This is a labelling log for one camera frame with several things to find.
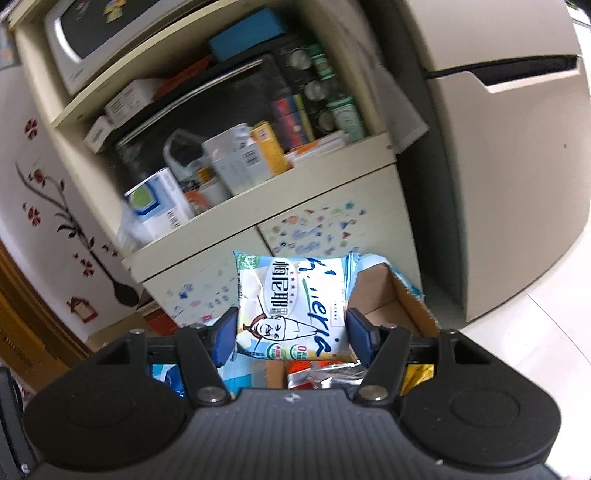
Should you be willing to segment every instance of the bottle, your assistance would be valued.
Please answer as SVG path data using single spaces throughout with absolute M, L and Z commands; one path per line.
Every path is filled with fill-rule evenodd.
M 328 101 L 327 106 L 335 116 L 337 126 L 349 134 L 352 142 L 364 139 L 365 130 L 355 101 L 335 75 L 322 47 L 320 44 L 314 43 L 308 47 L 308 52 L 322 80 Z

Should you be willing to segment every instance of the white cabinet door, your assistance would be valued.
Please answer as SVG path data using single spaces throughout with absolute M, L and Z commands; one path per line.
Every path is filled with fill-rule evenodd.
M 382 255 L 421 287 L 413 233 L 395 165 L 354 180 L 259 225 L 276 257 Z
M 180 326 L 208 322 L 238 306 L 234 250 L 270 254 L 256 228 L 250 228 L 169 268 L 144 287 Z

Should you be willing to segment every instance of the snack bag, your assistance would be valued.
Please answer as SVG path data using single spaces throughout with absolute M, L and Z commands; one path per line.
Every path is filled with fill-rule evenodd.
M 347 301 L 359 254 L 277 258 L 234 252 L 238 352 L 269 360 L 349 360 Z

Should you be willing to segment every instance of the refrigerator door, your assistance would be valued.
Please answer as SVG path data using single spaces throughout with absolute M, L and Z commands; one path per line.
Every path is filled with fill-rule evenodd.
M 564 0 L 397 0 L 429 72 L 579 54 Z
M 462 218 L 464 308 L 472 320 L 534 281 L 583 230 L 589 92 L 581 60 L 575 69 L 491 86 L 471 72 L 428 84 Z

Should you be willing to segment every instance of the white floor tile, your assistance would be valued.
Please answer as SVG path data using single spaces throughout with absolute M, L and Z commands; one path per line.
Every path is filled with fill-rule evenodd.
M 591 360 L 591 226 L 528 295 Z
M 548 464 L 560 475 L 589 479 L 591 365 L 570 339 L 524 293 L 462 332 L 553 396 L 562 427 Z

